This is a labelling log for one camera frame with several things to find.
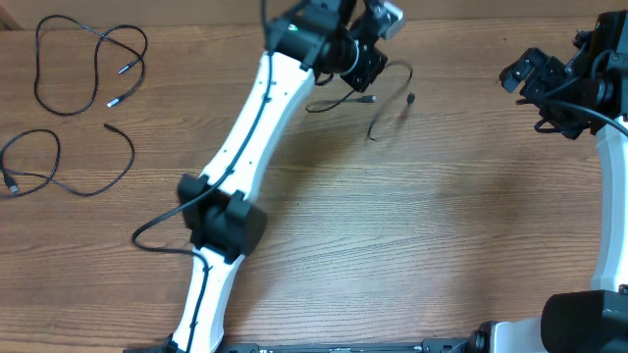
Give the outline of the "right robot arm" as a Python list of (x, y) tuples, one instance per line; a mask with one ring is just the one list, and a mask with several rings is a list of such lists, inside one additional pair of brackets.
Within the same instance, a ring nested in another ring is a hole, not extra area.
[(600, 171), (600, 238), (584, 290), (552, 295), (540, 314), (488, 321), (454, 352), (624, 352), (627, 349), (627, 13), (597, 16), (576, 32), (566, 62), (527, 49), (498, 76), (519, 105), (537, 109), (539, 134), (595, 141)]

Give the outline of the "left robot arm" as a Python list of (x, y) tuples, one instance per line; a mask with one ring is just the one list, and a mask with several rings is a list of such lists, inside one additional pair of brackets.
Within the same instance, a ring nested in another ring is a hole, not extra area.
[(375, 44), (404, 26), (403, 11), (389, 1), (368, 1), (359, 18), (352, 1), (300, 1), (271, 20), (261, 14), (265, 46), (256, 79), (220, 151), (200, 176), (182, 176), (179, 207), (140, 226), (146, 230), (183, 216), (191, 231), (192, 275), (177, 329), (158, 352), (214, 352), (236, 271), (264, 232), (267, 215), (256, 207), (268, 163), (290, 118), (321, 74), (340, 76), (363, 92), (382, 72), (387, 56)]

